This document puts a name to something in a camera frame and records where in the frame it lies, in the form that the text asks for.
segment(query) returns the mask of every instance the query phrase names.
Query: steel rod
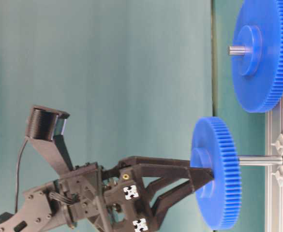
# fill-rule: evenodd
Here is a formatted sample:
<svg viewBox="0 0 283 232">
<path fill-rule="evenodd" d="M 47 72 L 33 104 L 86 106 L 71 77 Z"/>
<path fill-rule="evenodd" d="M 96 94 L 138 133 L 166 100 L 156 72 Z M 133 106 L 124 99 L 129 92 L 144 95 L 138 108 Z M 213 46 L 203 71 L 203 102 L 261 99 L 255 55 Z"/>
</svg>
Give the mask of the steel rod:
<svg viewBox="0 0 283 232">
<path fill-rule="evenodd" d="M 240 166 L 283 165 L 282 156 L 239 156 Z"/>
<path fill-rule="evenodd" d="M 245 46 L 229 46 L 228 54 L 230 56 L 243 56 L 246 53 Z"/>
</svg>

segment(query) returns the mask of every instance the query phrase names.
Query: wire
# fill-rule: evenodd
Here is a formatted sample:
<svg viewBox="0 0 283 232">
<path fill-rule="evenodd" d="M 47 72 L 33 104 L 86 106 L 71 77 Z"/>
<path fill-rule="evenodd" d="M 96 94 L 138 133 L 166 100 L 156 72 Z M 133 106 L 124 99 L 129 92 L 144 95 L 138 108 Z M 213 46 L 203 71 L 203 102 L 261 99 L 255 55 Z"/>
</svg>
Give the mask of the wire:
<svg viewBox="0 0 283 232">
<path fill-rule="evenodd" d="M 18 205 L 18 198 L 19 198 L 19 173 L 20 173 L 20 163 L 24 148 L 27 144 L 28 140 L 24 139 L 19 154 L 17 155 L 17 162 L 16 162 L 16 172 L 15 172 L 15 213 L 17 213 L 17 205 Z"/>
<path fill-rule="evenodd" d="M 79 201 L 78 198 L 70 199 L 68 197 L 62 196 L 59 193 L 53 192 L 53 191 L 49 193 L 49 197 L 53 200 L 56 200 L 66 205 L 73 205 Z"/>
</svg>

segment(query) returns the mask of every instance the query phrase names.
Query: bolt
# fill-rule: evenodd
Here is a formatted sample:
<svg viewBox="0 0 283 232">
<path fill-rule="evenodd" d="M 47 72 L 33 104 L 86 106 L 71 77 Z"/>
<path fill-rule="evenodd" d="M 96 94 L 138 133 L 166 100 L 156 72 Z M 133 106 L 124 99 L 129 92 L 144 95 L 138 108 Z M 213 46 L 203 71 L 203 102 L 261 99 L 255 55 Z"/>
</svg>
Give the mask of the bolt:
<svg viewBox="0 0 283 232">
<path fill-rule="evenodd" d="M 124 179 L 124 180 L 128 180 L 129 178 L 130 178 L 130 176 L 129 176 L 128 174 L 124 174 L 124 175 L 123 175 L 123 179 Z"/>
</svg>

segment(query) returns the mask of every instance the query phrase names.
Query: green-gray background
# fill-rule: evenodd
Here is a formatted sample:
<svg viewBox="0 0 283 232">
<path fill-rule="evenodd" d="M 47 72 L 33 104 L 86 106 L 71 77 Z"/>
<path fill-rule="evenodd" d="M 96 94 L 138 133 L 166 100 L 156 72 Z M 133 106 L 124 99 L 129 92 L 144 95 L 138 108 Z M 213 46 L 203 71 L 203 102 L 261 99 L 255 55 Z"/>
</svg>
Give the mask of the green-gray background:
<svg viewBox="0 0 283 232">
<path fill-rule="evenodd" d="M 0 0 L 0 213 L 13 211 L 32 104 L 71 113 L 65 139 L 75 165 L 109 168 L 131 155 L 188 159 L 195 122 L 213 113 L 213 89 L 214 113 L 238 148 L 263 152 L 263 117 L 238 106 L 226 55 L 240 2 L 214 1 L 212 87 L 209 0 Z M 264 173 L 242 170 L 244 206 L 233 231 L 259 232 Z M 21 189 L 56 178 L 28 146 Z M 167 214 L 161 231 L 176 230 L 210 231 L 194 196 Z M 94 229 L 82 221 L 76 231 Z"/>
</svg>

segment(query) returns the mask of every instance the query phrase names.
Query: blue gear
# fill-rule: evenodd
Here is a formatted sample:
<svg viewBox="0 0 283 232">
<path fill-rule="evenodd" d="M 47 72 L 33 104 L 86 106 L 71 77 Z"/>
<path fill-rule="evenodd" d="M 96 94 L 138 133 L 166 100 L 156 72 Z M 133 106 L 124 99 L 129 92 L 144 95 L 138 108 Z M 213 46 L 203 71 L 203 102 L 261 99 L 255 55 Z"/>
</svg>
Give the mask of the blue gear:
<svg viewBox="0 0 283 232">
<path fill-rule="evenodd" d="M 211 168 L 214 172 L 214 180 L 195 193 L 205 222 L 213 230 L 232 228 L 241 207 L 240 167 L 233 138 L 220 118 L 197 122 L 191 167 Z"/>
<path fill-rule="evenodd" d="M 245 0 L 233 45 L 246 47 L 232 56 L 234 89 L 247 112 L 263 113 L 283 95 L 283 0 Z"/>
</svg>

